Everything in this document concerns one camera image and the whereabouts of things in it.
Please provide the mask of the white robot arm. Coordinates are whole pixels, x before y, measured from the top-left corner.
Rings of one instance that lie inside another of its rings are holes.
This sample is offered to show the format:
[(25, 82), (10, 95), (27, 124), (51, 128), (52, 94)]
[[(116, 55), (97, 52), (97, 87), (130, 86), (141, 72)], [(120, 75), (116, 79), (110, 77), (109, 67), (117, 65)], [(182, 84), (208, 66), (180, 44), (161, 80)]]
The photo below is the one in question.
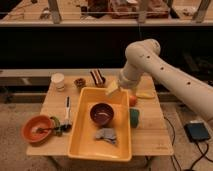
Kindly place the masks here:
[(116, 81), (106, 90), (109, 95), (120, 87), (136, 87), (144, 72), (150, 74), (191, 110), (213, 125), (213, 87), (173, 67), (159, 57), (160, 44), (155, 39), (137, 41), (125, 50), (126, 63)]

